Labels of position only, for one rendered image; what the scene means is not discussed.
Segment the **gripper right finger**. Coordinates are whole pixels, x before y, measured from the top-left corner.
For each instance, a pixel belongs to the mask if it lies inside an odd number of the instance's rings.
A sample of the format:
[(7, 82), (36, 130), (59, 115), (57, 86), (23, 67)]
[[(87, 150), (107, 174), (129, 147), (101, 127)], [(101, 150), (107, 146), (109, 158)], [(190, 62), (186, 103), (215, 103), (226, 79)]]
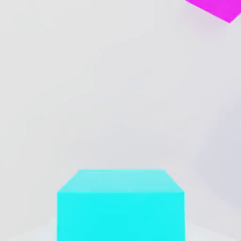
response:
[(235, 241), (219, 223), (198, 224), (186, 221), (185, 241)]

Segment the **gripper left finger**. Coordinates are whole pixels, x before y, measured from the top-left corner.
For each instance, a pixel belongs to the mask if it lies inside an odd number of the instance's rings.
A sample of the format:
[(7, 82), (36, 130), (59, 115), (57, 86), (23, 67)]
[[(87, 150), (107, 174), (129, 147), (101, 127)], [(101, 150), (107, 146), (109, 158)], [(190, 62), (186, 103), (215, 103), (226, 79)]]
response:
[(51, 219), (45, 226), (20, 234), (16, 241), (56, 241), (56, 219)]

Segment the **small cyan cube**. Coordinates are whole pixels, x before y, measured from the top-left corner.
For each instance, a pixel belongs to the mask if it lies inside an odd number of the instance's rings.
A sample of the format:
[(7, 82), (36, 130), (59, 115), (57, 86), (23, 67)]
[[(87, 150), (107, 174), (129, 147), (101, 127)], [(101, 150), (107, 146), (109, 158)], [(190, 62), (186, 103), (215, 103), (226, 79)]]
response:
[(56, 241), (185, 241), (185, 193), (162, 169), (83, 169), (56, 221)]

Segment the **small magenta cube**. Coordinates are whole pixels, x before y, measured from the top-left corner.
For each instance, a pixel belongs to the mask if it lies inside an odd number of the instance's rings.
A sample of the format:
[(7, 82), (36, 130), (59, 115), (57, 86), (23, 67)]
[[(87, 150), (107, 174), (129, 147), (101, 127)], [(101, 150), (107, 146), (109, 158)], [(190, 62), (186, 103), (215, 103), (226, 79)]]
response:
[(241, 0), (186, 0), (208, 13), (231, 23), (241, 13)]

